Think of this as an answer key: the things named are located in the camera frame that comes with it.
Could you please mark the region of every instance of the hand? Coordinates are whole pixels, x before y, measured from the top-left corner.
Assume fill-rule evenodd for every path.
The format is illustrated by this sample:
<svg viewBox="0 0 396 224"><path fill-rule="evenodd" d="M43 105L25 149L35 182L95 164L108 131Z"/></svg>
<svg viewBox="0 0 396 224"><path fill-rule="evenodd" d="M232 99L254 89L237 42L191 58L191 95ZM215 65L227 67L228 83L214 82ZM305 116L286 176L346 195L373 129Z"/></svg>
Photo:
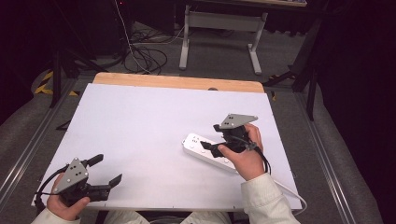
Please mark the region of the hand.
<svg viewBox="0 0 396 224"><path fill-rule="evenodd" d="M58 175L58 178L56 178L55 183L52 186L52 190L58 185L59 181L61 181L62 176L64 176L64 174ZM59 195L50 195L49 199L47 200L47 207L51 213L55 214L56 216L67 221L74 221L76 220L78 214L82 211L82 209L85 208L85 206L87 206L89 202L90 198L85 197L80 199L72 206L67 207L61 202Z"/></svg>
<svg viewBox="0 0 396 224"><path fill-rule="evenodd" d="M252 142L262 150L262 136L260 130L253 124L246 124L248 137ZM262 158L259 153L254 150L245 150L241 153L236 153L224 145L219 145L218 150L230 160L235 166L236 171L246 180L251 180L259 175L265 173Z"/></svg>

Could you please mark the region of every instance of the person's left hand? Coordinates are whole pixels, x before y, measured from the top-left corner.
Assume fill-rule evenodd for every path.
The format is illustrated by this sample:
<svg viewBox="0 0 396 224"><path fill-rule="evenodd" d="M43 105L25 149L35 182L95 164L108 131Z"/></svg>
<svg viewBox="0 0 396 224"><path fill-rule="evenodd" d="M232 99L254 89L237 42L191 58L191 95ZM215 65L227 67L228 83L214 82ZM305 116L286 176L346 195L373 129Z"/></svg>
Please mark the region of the person's left hand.
<svg viewBox="0 0 396 224"><path fill-rule="evenodd" d="M61 181L62 176L64 176L64 174L58 175L58 178L56 178L55 183L52 186L52 190L55 188L55 186L58 185L59 181ZM67 207L62 203L59 195L50 195L49 199L47 200L47 208L57 217L60 217L67 221L74 221L76 220L78 214L82 211L82 209L87 206L89 202L90 198L85 197L80 199L72 206Z"/></svg>

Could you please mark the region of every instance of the equipment stand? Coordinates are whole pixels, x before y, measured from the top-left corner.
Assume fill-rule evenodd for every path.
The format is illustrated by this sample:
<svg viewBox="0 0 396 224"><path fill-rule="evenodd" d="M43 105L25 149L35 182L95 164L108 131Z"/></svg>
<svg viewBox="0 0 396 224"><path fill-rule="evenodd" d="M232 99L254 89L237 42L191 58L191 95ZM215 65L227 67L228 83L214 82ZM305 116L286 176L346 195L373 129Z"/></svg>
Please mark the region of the equipment stand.
<svg viewBox="0 0 396 224"><path fill-rule="evenodd" d="M190 11L191 6L186 6L184 17L184 37L181 48L179 68L185 70L187 67L187 58L189 56L189 28L202 27L212 29L226 29L246 32L256 32L253 44L248 44L247 49L253 64L254 73L260 75L259 59L257 58L256 48L262 36L262 29L267 18L267 13L262 13L261 17L235 16L206 12Z"/></svg>

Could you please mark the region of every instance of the white board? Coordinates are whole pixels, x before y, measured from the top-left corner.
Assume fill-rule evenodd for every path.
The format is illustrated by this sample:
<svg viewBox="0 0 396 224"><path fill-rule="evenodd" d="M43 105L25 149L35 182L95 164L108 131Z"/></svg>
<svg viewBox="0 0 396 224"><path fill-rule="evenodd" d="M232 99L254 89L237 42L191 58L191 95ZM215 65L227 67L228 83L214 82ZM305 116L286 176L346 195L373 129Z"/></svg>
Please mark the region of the white board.
<svg viewBox="0 0 396 224"><path fill-rule="evenodd" d="M229 113L259 117L252 123L260 128L272 177L297 192L265 93L102 84L88 85L44 180L75 157L104 154L103 161L88 167L88 183L107 184L119 174L122 180L108 201L91 207L242 210L244 179L188 155L182 146L189 133L223 142L213 125ZM302 208L298 198L285 195L292 209Z"/></svg>

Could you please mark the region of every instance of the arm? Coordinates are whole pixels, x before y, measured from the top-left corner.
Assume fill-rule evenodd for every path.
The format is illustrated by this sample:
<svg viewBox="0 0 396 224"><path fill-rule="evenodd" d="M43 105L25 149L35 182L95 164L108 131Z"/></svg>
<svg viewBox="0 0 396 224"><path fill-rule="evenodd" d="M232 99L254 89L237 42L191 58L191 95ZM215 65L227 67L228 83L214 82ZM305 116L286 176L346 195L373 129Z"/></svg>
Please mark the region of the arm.
<svg viewBox="0 0 396 224"><path fill-rule="evenodd" d="M32 224L79 224L79 222L80 218L74 221L67 221L57 217L55 214L51 213L48 208L46 208L35 218Z"/></svg>
<svg viewBox="0 0 396 224"><path fill-rule="evenodd" d="M299 223L288 200L269 174L242 184L244 211L250 223Z"/></svg>
<svg viewBox="0 0 396 224"><path fill-rule="evenodd" d="M55 183L52 186L52 190L54 186L56 186L62 179L63 175L64 174L60 174L58 178L56 178ZM85 208L85 206L87 206L89 202L90 198L85 197L80 199L72 206L67 207L62 203L59 195L50 195L47 200L47 208L35 218L32 224L78 224L80 222L78 214L82 211L82 209Z"/></svg>
<svg viewBox="0 0 396 224"><path fill-rule="evenodd" d="M248 136L261 149L260 130L246 124ZM242 197L245 213L250 223L299 223L291 213L288 200L276 186L272 177L265 173L262 158L254 150L235 153L226 146L219 146L219 151L229 159L238 173L247 181L242 184Z"/></svg>

